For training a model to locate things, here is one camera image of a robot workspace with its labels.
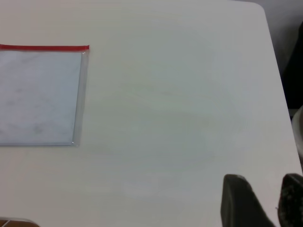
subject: table surface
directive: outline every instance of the table surface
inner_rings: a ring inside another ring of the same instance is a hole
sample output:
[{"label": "table surface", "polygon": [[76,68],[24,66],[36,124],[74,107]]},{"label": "table surface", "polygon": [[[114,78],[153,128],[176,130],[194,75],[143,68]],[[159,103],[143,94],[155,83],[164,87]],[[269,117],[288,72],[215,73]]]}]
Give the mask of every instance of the table surface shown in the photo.
[{"label": "table surface", "polygon": [[0,148],[0,215],[41,227],[221,226],[223,176],[278,225],[302,173],[253,3],[8,1],[0,43],[90,44],[79,147]]}]

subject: black object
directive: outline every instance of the black object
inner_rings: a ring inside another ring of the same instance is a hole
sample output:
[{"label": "black object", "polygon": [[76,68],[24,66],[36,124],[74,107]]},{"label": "black object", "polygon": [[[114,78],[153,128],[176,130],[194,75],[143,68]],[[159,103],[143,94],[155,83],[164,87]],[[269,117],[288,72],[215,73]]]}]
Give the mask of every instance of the black object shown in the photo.
[{"label": "black object", "polygon": [[303,226],[303,177],[298,174],[283,178],[278,217],[281,227]]},{"label": "black object", "polygon": [[282,75],[282,84],[288,109],[303,105],[303,23],[292,56]]},{"label": "black object", "polygon": [[[286,174],[283,178],[278,217],[281,227],[303,227],[302,176]],[[221,219],[223,227],[274,227],[251,185],[240,175],[224,177]]]},{"label": "black object", "polygon": [[243,176],[225,175],[221,203],[223,227],[274,227]]}]

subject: white paper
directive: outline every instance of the white paper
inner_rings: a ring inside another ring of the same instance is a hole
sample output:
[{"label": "white paper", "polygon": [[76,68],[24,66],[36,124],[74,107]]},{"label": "white paper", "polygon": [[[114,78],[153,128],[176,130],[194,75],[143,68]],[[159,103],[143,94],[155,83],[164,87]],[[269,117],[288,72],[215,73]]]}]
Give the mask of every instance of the white paper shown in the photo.
[{"label": "white paper", "polygon": [[0,51],[0,144],[71,144],[79,52]]}]

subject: red edge strip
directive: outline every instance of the red edge strip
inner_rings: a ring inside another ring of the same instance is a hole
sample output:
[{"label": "red edge strip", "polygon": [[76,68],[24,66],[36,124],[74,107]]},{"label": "red edge strip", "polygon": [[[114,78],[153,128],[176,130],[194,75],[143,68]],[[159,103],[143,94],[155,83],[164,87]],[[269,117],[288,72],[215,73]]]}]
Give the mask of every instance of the red edge strip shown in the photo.
[{"label": "red edge strip", "polygon": [[88,46],[14,46],[14,45],[2,45],[0,44],[0,50],[5,51],[87,51]]}]

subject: clear plastic sleeve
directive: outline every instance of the clear plastic sleeve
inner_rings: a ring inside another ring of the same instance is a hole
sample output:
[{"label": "clear plastic sleeve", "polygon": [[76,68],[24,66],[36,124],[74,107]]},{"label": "clear plastic sleeve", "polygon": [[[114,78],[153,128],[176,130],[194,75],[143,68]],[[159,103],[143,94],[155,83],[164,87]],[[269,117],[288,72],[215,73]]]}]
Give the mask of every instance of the clear plastic sleeve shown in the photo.
[{"label": "clear plastic sleeve", "polygon": [[79,145],[89,46],[0,44],[0,146]]}]

